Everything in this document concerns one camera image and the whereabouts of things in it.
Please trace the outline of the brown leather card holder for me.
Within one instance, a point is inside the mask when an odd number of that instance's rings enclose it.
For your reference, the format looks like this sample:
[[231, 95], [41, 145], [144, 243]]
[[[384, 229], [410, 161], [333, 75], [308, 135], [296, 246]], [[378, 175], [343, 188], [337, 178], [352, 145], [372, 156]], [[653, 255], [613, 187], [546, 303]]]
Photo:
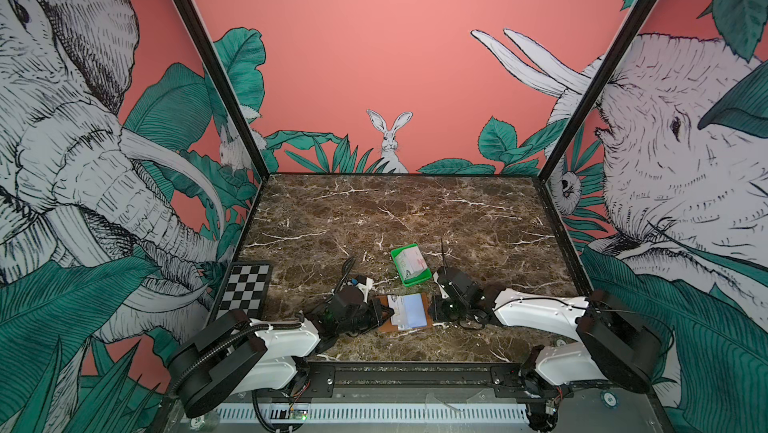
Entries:
[[393, 316], [377, 329], [378, 332], [405, 332], [433, 326], [428, 314], [429, 299], [425, 293], [381, 295], [378, 299], [394, 311]]

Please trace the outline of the green plastic tray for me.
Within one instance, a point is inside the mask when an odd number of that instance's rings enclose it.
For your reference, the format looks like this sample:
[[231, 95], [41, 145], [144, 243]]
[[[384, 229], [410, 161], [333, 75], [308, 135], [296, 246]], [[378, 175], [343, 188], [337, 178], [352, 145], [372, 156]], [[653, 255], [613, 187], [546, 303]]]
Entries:
[[417, 244], [395, 248], [390, 255], [405, 287], [419, 285], [432, 278], [433, 273]]

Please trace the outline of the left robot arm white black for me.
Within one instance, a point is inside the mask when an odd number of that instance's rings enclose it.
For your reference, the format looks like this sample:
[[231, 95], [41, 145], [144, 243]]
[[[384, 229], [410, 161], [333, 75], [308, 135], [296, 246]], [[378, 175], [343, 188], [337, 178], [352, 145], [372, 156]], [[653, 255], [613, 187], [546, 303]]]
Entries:
[[295, 320], [268, 322], [232, 310], [171, 356], [167, 394], [185, 414], [202, 416], [237, 393], [273, 390], [295, 397], [311, 383], [307, 358], [383, 326], [394, 310], [344, 285]]

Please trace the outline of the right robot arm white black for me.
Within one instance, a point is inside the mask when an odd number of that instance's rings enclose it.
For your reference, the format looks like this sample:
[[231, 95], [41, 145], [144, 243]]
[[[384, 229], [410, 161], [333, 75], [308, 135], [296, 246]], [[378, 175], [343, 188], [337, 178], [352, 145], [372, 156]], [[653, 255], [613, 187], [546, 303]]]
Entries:
[[433, 274], [440, 294], [439, 320], [485, 327], [528, 328], [567, 337], [559, 347], [536, 346], [518, 370], [520, 388], [532, 398], [565, 397], [577, 388], [618, 386], [651, 390], [662, 349], [658, 333], [604, 290], [588, 296], [552, 297], [499, 285], [481, 287], [455, 267]]

